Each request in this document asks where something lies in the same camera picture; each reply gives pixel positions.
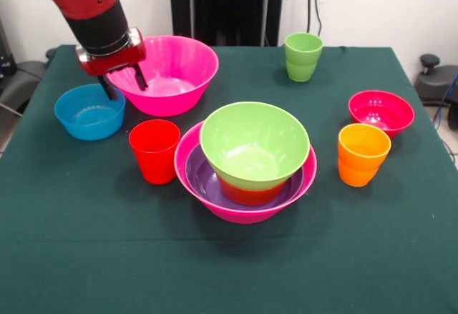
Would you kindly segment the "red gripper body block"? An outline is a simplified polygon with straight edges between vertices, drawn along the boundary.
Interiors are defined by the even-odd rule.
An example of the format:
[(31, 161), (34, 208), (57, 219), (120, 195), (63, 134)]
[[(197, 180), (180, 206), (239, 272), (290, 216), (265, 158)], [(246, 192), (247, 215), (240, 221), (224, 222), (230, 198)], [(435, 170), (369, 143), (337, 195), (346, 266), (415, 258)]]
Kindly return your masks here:
[(98, 77), (142, 62), (146, 58), (146, 47), (140, 30), (132, 27), (127, 32), (127, 42), (118, 50), (96, 56), (78, 46), (77, 58), (86, 73)]

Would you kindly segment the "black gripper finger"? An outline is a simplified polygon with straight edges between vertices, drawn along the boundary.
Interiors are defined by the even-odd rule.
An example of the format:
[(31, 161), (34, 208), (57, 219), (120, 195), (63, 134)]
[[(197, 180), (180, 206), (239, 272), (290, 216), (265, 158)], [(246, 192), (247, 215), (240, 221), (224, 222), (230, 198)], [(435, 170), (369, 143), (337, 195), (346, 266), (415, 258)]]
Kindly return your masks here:
[(145, 91), (147, 88), (147, 81), (144, 78), (142, 73), (141, 67), (139, 63), (136, 63), (132, 66), (135, 71), (135, 79), (137, 81), (137, 85), (141, 91)]
[(105, 75), (99, 75), (97, 76), (97, 79), (99, 83), (102, 85), (102, 88), (105, 94), (107, 95), (108, 99), (111, 101), (117, 101), (117, 93), (114, 87), (112, 86), (111, 82), (107, 79), (107, 77)]

